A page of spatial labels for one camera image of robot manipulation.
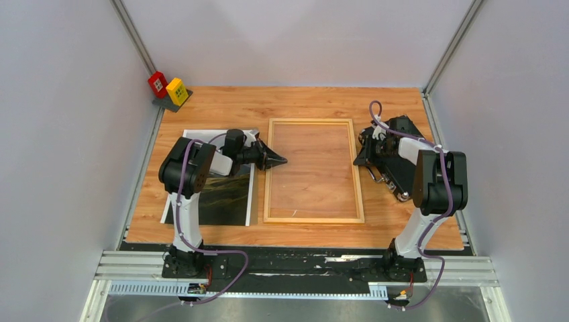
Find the wooden table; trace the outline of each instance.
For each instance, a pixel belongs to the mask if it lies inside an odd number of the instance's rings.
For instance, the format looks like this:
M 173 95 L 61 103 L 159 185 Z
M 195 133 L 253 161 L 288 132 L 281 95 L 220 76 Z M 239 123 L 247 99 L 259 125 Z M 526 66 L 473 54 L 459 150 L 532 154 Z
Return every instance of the wooden table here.
M 172 225 L 160 223 L 166 201 L 158 169 L 184 129 L 258 128 L 266 142 L 271 117 L 351 118 L 354 132 L 370 125 L 369 102 L 383 104 L 383 119 L 408 115 L 421 133 L 431 131 L 418 89 L 330 87 L 192 87 L 194 94 L 178 113 L 166 111 L 127 236 L 129 243 L 171 243 Z M 376 184 L 364 168 L 360 181 L 365 224 L 263 223 L 265 174 L 258 175 L 258 223 L 245 226 L 201 226 L 204 243 L 213 245 L 386 248 L 403 230 L 413 202 L 399 203 L 385 184 Z M 453 217 L 435 233 L 428 248 L 463 249 Z

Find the yellow block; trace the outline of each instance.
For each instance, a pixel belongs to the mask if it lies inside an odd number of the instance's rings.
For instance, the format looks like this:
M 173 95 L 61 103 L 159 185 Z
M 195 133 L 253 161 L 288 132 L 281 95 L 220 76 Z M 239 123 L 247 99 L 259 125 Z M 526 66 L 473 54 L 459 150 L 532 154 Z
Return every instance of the yellow block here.
M 182 80 L 179 78 L 174 78 L 166 86 L 166 90 L 168 91 L 168 95 L 172 99 L 172 102 L 178 106 L 182 106 L 182 104 L 188 99 L 190 95 L 188 95 L 188 91 L 186 91 L 186 87 Z

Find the red block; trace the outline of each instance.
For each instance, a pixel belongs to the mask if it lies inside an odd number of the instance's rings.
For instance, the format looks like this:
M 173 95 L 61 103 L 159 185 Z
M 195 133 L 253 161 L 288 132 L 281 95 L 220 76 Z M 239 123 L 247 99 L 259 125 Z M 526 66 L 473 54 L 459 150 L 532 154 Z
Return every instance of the red block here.
M 168 94 L 168 91 L 166 90 L 168 83 L 166 82 L 166 77 L 164 77 L 164 74 L 161 72 L 155 72 L 148 79 L 148 84 L 159 99 L 164 98 Z

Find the gray floor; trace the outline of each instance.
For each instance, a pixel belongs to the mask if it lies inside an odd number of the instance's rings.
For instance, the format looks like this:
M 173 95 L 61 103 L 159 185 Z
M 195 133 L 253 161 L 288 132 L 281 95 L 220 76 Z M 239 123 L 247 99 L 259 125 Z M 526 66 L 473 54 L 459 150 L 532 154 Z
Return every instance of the gray floor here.
M 427 292 L 416 287 L 414 299 Z M 171 297 L 128 295 L 108 300 L 109 321 L 134 322 L 156 309 L 177 302 Z M 158 321 L 207 322 L 302 322 L 302 321 L 488 321 L 480 289 L 477 287 L 439 287 L 422 307 L 398 312 L 377 301 L 217 299 L 196 307 L 173 307 L 144 319 Z

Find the white wall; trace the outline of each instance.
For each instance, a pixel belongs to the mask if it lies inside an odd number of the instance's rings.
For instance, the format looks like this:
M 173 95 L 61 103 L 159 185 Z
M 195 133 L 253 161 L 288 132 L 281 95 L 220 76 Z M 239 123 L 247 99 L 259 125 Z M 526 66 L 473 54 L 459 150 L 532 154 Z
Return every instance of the white wall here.
M 470 0 L 125 0 L 189 85 L 422 87 Z
M 467 224 L 514 321 L 565 321 L 569 3 L 488 0 L 433 106 L 468 158 Z
M 109 1 L 2 1 L 0 320 L 77 321 L 157 110 Z

